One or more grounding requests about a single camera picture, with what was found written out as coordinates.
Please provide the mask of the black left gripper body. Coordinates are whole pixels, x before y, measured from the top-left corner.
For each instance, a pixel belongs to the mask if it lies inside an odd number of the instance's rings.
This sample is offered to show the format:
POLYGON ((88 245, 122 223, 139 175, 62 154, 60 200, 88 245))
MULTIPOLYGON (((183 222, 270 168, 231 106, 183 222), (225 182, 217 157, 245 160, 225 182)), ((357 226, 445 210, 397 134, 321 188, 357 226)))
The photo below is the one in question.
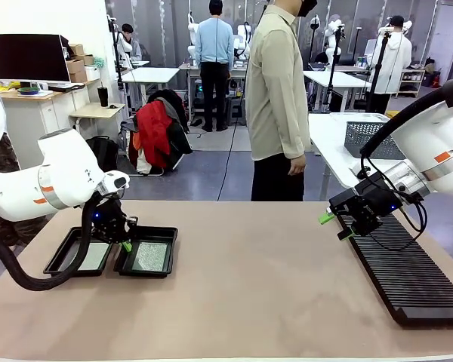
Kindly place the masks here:
POLYGON ((91 235, 108 244, 128 243, 137 222, 137 216, 123 212, 119 197, 108 197, 94 209, 91 235))

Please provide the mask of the black ESD tray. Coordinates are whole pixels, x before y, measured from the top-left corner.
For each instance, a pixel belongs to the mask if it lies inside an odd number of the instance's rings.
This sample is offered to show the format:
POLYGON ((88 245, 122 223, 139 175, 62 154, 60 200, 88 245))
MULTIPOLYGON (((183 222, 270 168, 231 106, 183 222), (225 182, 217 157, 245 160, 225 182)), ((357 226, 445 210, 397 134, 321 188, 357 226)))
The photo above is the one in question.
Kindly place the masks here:
MULTIPOLYGON (((81 243, 81 228, 74 227, 69 230, 66 237, 61 242, 60 246, 56 250, 54 256, 51 258, 49 263, 45 266, 43 273, 50 276, 58 275, 69 267, 71 262, 75 259, 77 252, 79 251, 79 246, 81 243)), ((91 243, 104 243, 97 239, 91 239, 91 243)), ((108 259, 109 253, 112 249, 112 245, 109 244, 109 250, 103 261, 97 270, 93 271, 79 271, 77 270, 74 274, 74 278, 82 277, 97 277, 101 276, 103 270, 105 269, 106 261, 108 259)))
POLYGON ((178 229, 173 227, 136 226, 131 229, 132 251, 126 253, 123 248, 119 251, 114 265, 114 271, 121 276, 139 278, 166 278, 170 275, 174 263, 174 245, 178 229), (131 269, 139 243, 160 243, 168 245, 165 266, 161 272, 133 271, 131 269))

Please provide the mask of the man's right hand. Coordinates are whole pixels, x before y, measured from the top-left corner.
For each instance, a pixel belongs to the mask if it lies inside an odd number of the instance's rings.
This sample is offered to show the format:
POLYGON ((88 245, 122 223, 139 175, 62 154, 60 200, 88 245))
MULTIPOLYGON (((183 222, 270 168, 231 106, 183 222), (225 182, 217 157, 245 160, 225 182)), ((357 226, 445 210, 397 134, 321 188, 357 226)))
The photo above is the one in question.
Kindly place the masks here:
POLYGON ((305 155, 301 155, 297 158, 292 158, 290 160, 290 163, 291 163, 291 166, 290 166, 290 170, 288 172, 289 176, 294 176, 294 175, 304 173, 305 167, 307 164, 305 155))

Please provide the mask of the grey plastic basket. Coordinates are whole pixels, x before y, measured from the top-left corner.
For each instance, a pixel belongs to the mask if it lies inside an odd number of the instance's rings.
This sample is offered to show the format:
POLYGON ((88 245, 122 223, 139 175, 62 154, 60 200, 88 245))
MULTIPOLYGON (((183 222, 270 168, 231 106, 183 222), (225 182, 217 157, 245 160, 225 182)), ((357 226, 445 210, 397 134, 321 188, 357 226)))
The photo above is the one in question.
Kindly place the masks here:
MULTIPOLYGON (((344 139, 344 148, 354 157, 361 158, 361 148, 377 133, 383 122, 348 121, 344 139)), ((387 137, 369 156, 376 160, 404 160, 405 155, 399 150, 392 137, 387 137)))

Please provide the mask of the black backpack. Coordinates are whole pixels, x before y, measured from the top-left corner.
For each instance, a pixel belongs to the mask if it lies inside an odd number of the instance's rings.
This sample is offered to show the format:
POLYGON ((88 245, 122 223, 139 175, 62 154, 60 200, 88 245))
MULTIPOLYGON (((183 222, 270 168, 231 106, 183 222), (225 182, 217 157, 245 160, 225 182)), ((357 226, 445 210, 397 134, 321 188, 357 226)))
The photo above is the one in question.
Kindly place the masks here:
POLYGON ((86 140, 86 143, 94 153, 102 171, 108 172, 117 169, 119 147, 113 140, 108 136, 95 136, 86 140))

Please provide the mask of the black slotted board rack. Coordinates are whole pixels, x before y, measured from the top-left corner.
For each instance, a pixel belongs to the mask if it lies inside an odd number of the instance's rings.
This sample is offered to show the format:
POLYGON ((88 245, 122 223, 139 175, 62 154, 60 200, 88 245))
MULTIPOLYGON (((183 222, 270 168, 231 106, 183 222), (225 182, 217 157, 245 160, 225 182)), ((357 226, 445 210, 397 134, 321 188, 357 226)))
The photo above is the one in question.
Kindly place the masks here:
POLYGON ((399 326, 453 328, 453 283, 395 216, 348 241, 399 326))

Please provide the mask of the red jacket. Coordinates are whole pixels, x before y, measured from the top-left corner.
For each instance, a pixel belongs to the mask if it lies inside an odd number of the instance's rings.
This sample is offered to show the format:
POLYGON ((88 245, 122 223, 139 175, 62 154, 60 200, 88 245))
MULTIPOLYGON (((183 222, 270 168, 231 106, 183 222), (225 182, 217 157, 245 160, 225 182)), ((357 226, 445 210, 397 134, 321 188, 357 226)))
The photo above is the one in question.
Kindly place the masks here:
POLYGON ((135 115, 137 136, 133 136, 133 146, 143 150, 145 159, 154 167, 169 168, 167 158, 171 147, 167 130, 172 123, 161 100, 154 100, 143 106, 135 115))

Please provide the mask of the black jacket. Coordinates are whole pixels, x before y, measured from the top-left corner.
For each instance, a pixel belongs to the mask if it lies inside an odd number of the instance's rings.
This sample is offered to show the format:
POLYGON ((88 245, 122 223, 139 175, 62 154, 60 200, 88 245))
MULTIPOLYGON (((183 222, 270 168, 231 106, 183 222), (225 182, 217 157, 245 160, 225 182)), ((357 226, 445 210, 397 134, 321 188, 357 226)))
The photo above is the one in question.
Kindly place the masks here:
POLYGON ((183 100, 173 90, 158 90, 148 98, 148 103, 159 100, 163 103, 166 115, 172 120, 167 128, 169 141, 183 155, 191 154, 192 148, 186 135, 190 132, 183 100))

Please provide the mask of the white cabinet with wood top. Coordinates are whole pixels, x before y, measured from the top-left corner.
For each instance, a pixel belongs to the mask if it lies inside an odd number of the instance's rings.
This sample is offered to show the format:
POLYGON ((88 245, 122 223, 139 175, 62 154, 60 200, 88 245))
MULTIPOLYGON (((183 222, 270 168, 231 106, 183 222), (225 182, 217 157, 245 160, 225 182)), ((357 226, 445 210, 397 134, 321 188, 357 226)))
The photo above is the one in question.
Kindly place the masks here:
POLYGON ((7 115, 8 136, 20 167, 42 163, 38 139, 48 133, 71 128, 70 115, 90 103, 87 87, 70 92, 53 92, 43 97, 25 97, 16 90, 1 93, 7 115))

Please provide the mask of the white background table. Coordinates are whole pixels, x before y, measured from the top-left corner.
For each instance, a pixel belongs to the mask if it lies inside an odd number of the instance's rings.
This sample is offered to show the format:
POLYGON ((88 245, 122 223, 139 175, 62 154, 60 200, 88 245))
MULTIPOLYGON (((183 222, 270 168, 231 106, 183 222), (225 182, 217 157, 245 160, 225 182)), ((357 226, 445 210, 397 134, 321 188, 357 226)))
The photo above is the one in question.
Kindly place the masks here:
POLYGON ((152 88, 167 89, 168 84, 179 71, 179 68, 140 67, 124 74, 122 81, 128 84, 128 89, 133 92, 131 98, 133 110, 137 111, 147 103, 148 90, 152 88))
POLYGON ((370 82, 339 71, 334 71, 333 74, 327 71, 304 71, 304 77, 313 83, 316 93, 313 98, 314 111, 324 109, 325 95, 330 84, 332 90, 342 97, 340 112, 352 110, 356 95, 361 95, 363 90, 371 87, 370 82))

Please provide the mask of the white storage shelf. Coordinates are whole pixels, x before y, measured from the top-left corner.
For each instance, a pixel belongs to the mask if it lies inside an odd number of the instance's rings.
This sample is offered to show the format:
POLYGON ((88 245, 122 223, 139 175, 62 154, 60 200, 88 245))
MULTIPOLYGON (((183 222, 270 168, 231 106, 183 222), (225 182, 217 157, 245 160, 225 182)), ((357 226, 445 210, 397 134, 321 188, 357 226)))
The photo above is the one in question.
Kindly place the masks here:
POLYGON ((405 69, 402 76, 403 91, 413 97, 418 97, 424 75, 424 69, 405 69))

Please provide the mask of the grey workbench desk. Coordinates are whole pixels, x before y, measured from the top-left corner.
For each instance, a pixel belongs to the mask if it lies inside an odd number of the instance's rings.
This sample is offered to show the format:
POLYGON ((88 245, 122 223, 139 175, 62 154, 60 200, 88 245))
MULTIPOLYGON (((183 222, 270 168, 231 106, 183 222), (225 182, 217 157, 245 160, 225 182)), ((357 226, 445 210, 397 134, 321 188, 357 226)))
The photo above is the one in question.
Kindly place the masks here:
MULTIPOLYGON (((182 63, 179 65, 179 70, 186 71, 187 79, 187 105, 189 112, 189 122, 193 121, 195 116, 195 108, 193 104, 195 94, 195 82, 196 79, 200 79, 200 71, 197 66, 191 65, 190 63, 182 63)), ((231 72, 231 79, 236 80, 240 84, 240 89, 243 89, 247 72, 246 62, 243 62, 243 66, 234 67, 231 72)))

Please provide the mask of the seated person in grey hoodie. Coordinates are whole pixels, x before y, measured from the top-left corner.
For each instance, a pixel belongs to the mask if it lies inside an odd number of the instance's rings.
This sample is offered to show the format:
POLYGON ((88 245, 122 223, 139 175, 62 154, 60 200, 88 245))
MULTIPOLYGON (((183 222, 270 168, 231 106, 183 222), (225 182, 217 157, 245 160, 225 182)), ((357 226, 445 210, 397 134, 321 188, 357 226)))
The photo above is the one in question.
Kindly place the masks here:
POLYGON ((130 57, 131 61, 137 62, 142 60, 140 44, 134 38, 134 28, 129 23, 122 25, 122 37, 125 42, 125 53, 130 57))

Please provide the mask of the black computer monitor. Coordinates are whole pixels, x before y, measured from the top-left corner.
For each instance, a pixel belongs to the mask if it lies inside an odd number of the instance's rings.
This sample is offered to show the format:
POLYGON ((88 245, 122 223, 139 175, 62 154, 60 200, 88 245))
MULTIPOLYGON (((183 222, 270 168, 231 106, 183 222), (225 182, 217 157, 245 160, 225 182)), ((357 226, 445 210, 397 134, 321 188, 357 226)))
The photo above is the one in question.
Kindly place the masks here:
POLYGON ((0 80, 69 82, 61 37, 0 34, 0 80))

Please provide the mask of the person in blue shirt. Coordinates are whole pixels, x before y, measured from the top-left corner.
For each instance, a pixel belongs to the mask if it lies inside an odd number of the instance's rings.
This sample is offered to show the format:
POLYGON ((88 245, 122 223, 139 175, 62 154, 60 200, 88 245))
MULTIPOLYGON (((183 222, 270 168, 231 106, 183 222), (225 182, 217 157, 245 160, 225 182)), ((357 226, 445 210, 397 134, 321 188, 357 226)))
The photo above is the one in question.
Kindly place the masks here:
POLYGON ((221 19, 222 0, 210 0, 208 8, 210 17, 199 23, 195 45, 205 101, 202 129, 221 132, 227 129, 225 103, 234 59, 233 29, 221 19))

